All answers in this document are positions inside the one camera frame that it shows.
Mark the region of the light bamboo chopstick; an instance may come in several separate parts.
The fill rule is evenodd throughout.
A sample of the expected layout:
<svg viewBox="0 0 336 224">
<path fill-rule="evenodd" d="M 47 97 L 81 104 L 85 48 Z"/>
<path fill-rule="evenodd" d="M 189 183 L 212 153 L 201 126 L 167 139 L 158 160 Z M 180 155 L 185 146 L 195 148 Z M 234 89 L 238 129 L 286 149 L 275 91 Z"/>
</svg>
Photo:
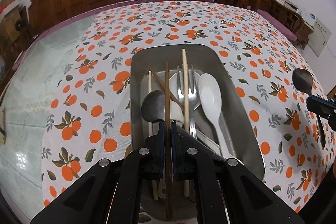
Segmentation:
<svg viewBox="0 0 336 224">
<path fill-rule="evenodd" d="M 190 132 L 190 123 L 189 123 L 189 71 L 187 65 L 187 55 L 186 50 L 182 50 L 182 66 L 183 66 L 183 91 L 184 91 L 184 114 L 185 114 L 185 131 Z"/>
<path fill-rule="evenodd" d="M 148 94 L 152 92 L 152 72 L 149 71 L 148 73 Z M 150 102 L 147 104 L 150 110 L 148 111 L 148 116 L 150 118 L 150 121 L 148 123 L 149 125 L 149 136 L 153 135 L 153 125 L 152 121 L 154 118 L 154 112 L 151 110 L 152 104 L 153 104 L 153 96 L 150 96 Z M 158 195 L 157 195 L 157 183 L 155 181 L 152 181 L 152 186 L 153 186 L 153 198 L 155 201 L 158 201 Z"/>
</svg>

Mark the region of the steel spoon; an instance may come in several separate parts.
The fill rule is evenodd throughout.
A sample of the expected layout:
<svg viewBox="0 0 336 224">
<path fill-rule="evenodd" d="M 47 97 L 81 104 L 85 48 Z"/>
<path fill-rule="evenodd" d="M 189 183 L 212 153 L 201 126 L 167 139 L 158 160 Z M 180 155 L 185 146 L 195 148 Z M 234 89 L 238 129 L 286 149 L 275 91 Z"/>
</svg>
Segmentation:
<svg viewBox="0 0 336 224">
<path fill-rule="evenodd" d="M 292 81 L 293 81 L 294 87 L 297 90 L 307 94 L 309 97 L 312 96 L 311 90 L 313 88 L 313 76 L 311 75 L 309 71 L 307 71 L 306 69 L 302 69 L 302 68 L 296 68 L 292 74 Z M 323 125 L 321 122 L 321 118 L 318 114 L 317 114 L 317 121 L 318 121 L 318 127 L 319 127 L 319 134 L 321 138 L 321 145 L 322 145 L 322 148 L 325 148 L 325 145 L 326 145 L 325 132 L 324 132 Z"/>
<path fill-rule="evenodd" d="M 148 103 L 150 102 L 150 96 L 153 96 L 153 104 L 151 107 L 151 110 L 154 112 L 154 118 L 152 123 L 157 121 L 164 121 L 165 120 L 165 95 L 160 90 L 155 90 L 148 94 L 141 105 L 141 114 L 144 120 L 147 122 L 150 121 L 150 118 L 148 116 L 148 111 L 150 108 L 148 107 Z"/>
</svg>

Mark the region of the steel fork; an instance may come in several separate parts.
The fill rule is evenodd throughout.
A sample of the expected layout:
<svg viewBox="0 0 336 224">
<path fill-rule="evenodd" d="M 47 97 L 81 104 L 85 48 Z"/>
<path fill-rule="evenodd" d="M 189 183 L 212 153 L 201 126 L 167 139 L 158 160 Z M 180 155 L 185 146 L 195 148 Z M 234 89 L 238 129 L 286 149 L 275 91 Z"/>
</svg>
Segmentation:
<svg viewBox="0 0 336 224">
<path fill-rule="evenodd" d="M 180 69 L 179 66 L 177 66 L 177 86 L 178 86 L 178 91 L 177 91 L 177 96 L 178 96 L 178 101 L 180 103 L 184 104 L 184 91 L 182 90 L 182 83 L 181 83 L 181 77 L 180 77 Z M 195 102 L 197 99 L 197 86 L 195 82 L 195 77 L 194 77 L 194 67 L 191 64 L 191 75 L 189 76 L 189 123 L 190 123 L 190 132 L 189 134 L 194 138 L 197 139 L 197 128 L 195 125 L 195 120 L 194 120 L 194 106 Z"/>
</svg>

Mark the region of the small white plastic spoon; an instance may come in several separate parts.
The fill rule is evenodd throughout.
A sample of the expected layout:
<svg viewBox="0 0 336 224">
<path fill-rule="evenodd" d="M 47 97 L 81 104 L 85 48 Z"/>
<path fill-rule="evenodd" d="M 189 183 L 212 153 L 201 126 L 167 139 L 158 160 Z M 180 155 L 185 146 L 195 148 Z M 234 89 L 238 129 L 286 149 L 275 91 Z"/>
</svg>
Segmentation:
<svg viewBox="0 0 336 224">
<path fill-rule="evenodd" d="M 222 96 L 219 84 L 211 74 L 203 73 L 198 80 L 198 89 L 203 112 L 213 124 L 217 133 L 221 154 L 227 159 L 231 155 L 219 124 L 222 110 Z"/>
</svg>

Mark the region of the large white plastic spoon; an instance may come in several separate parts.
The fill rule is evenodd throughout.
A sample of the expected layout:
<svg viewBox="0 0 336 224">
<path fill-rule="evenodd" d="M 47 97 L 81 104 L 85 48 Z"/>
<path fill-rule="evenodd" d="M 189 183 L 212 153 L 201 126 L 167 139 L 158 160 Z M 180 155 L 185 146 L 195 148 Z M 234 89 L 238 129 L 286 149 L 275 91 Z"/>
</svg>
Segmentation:
<svg viewBox="0 0 336 224">
<path fill-rule="evenodd" d="M 178 73 L 175 72 L 169 79 L 170 82 L 170 91 L 175 95 L 175 97 L 177 98 L 177 91 L 178 91 L 178 86 L 177 86 L 177 76 Z M 200 77 L 200 74 L 196 71 L 194 71 L 194 77 L 195 77 L 195 82 L 196 82 L 196 88 L 197 88 L 197 92 L 198 92 L 198 84 L 197 84 L 197 80 Z M 174 101 L 170 100 L 170 114 L 171 114 L 171 119 L 178 122 L 179 125 L 183 125 L 184 124 L 184 115 L 182 113 L 181 108 L 179 107 L 179 105 L 177 103 L 175 103 Z M 199 95 L 197 95 L 197 99 L 195 102 L 195 106 L 194 106 L 194 111 L 197 110 L 197 108 L 201 105 L 200 99 L 199 99 Z"/>
</svg>

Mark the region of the dark brown wooden chopstick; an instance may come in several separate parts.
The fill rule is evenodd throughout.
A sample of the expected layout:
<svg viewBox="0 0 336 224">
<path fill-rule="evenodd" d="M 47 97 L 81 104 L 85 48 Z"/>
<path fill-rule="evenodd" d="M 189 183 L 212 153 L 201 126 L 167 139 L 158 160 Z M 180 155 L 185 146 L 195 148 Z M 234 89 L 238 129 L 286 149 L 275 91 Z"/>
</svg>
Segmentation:
<svg viewBox="0 0 336 224">
<path fill-rule="evenodd" d="M 154 76 L 154 78 L 157 80 L 157 82 L 159 83 L 159 85 L 161 86 L 161 88 L 163 89 L 163 91 L 166 91 L 166 84 L 163 82 L 163 80 L 157 75 L 157 73 L 155 73 L 155 71 L 153 69 L 151 69 L 151 67 L 148 67 L 149 71 L 152 73 L 152 75 Z M 175 103 L 177 103 L 179 105 L 179 107 L 182 110 L 182 113 L 184 113 L 185 108 L 183 106 L 183 104 L 181 104 L 178 99 L 175 97 L 175 95 L 170 92 L 170 99 L 172 101 L 174 101 Z"/>
</svg>

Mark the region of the steel rectangular tray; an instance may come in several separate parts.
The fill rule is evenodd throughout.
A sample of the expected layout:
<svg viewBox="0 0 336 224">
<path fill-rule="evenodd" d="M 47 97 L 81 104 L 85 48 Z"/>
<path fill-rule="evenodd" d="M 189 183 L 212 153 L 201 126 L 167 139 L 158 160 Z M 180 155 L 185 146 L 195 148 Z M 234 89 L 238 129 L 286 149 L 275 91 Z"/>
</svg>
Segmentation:
<svg viewBox="0 0 336 224">
<path fill-rule="evenodd" d="M 169 62 L 170 88 L 177 98 L 177 67 L 180 65 L 182 83 L 183 48 L 186 50 L 190 76 L 190 66 L 191 64 L 194 66 L 196 83 L 198 84 L 200 75 L 209 73 L 219 84 L 222 99 L 219 124 L 230 153 L 241 160 L 247 169 L 262 181 L 265 173 L 264 160 L 243 103 L 218 55 L 211 48 L 200 44 L 177 44 L 147 48 L 140 50 L 132 58 L 130 69 L 132 148 L 140 148 L 149 136 L 149 125 L 141 116 L 141 104 L 148 93 L 149 67 L 160 79 L 164 80 L 165 62 Z M 216 130 L 206 118 L 199 98 L 195 102 L 194 118 L 197 128 L 202 133 L 208 138 L 218 141 Z M 151 196 L 153 193 L 149 186 L 146 187 L 141 199 L 142 208 L 154 219 L 167 221 L 164 202 L 154 201 Z M 192 201 L 187 201 L 186 198 L 178 200 L 176 210 L 173 221 L 196 217 L 196 205 Z"/>
</svg>

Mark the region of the orange fruit print tablecloth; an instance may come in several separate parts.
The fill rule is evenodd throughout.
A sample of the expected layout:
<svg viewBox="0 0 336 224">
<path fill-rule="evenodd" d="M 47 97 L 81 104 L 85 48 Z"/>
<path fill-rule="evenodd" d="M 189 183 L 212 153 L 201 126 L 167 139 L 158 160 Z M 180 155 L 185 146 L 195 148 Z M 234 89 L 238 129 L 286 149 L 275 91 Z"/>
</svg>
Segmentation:
<svg viewBox="0 0 336 224">
<path fill-rule="evenodd" d="M 76 40 L 54 84 L 43 146 L 48 205 L 93 162 L 130 149 L 131 69 L 156 76 L 155 65 L 181 71 L 219 59 L 249 116 L 266 163 L 266 184 L 293 209 L 319 216 L 335 208 L 335 132 L 319 141 L 307 95 L 291 80 L 309 65 L 255 12 L 207 2 L 153 2 L 101 12 Z"/>
</svg>

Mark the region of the wooden side table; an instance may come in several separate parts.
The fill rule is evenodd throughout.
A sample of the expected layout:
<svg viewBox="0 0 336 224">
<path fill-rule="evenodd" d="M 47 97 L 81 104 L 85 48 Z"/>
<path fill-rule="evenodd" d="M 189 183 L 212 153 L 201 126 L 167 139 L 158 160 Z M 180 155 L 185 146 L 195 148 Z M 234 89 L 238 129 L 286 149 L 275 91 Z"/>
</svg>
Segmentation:
<svg viewBox="0 0 336 224">
<path fill-rule="evenodd" d="M 291 32 L 289 41 L 303 51 L 309 42 L 309 35 L 313 33 L 313 27 L 292 9 L 286 12 L 285 26 Z"/>
</svg>

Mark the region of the purple seat cushion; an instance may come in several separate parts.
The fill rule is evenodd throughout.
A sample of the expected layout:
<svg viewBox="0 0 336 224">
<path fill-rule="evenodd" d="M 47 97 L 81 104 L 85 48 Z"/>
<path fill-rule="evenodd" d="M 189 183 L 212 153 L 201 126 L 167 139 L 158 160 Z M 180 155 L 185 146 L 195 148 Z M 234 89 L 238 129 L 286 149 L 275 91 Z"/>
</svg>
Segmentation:
<svg viewBox="0 0 336 224">
<path fill-rule="evenodd" d="M 297 36 L 268 12 L 258 9 L 257 13 L 268 20 L 270 24 L 274 25 L 290 42 L 297 41 Z"/>
</svg>

